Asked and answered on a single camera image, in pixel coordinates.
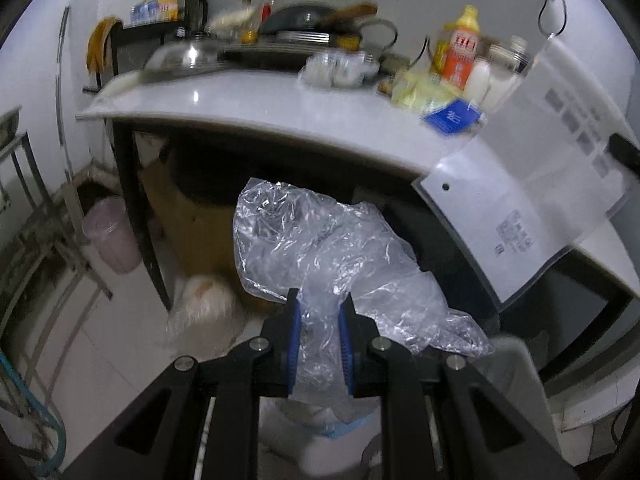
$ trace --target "wooden handle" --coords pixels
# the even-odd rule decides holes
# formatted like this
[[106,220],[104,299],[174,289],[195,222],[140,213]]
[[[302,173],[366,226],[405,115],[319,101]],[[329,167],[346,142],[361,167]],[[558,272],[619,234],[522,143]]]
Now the wooden handle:
[[364,18],[365,16],[373,16],[378,12],[378,6],[372,2],[362,2],[352,7],[336,10],[325,16],[318,22],[320,27],[329,27],[334,23],[345,22],[347,20],[355,20],[356,18]]

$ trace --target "orange towel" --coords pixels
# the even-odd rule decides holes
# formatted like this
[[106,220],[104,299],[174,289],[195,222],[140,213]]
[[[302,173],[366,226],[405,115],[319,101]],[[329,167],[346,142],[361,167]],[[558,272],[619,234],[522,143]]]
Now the orange towel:
[[111,47],[108,41],[109,33],[116,23],[122,23],[122,20],[109,16],[98,23],[91,33],[86,46],[86,69],[90,75],[103,73],[105,68],[111,66]]

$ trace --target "detergent bottle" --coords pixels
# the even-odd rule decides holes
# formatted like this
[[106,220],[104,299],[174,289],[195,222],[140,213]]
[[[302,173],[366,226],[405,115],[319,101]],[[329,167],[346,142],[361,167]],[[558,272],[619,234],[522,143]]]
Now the detergent bottle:
[[474,67],[479,43],[478,9],[468,5],[456,21],[456,28],[451,35],[447,51],[447,60],[442,70],[442,77],[461,90],[464,89],[466,80]]

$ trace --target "white bottle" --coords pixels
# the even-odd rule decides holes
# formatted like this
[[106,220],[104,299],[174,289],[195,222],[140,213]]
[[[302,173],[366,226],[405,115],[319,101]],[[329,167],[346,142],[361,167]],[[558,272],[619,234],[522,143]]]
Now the white bottle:
[[481,103],[485,112],[495,112],[522,82],[522,72],[529,63],[527,42],[513,36],[508,48],[492,45],[489,48],[491,77],[489,91]]
[[470,103],[480,105],[489,89],[489,78],[491,76],[491,66],[482,57],[476,58],[474,67],[466,80],[462,98]]

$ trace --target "white paper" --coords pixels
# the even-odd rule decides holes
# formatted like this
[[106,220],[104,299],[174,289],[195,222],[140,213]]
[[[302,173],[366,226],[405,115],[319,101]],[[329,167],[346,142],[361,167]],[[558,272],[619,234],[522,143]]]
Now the white paper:
[[606,153],[628,124],[558,43],[478,135],[418,183],[501,303],[601,225],[628,184]]

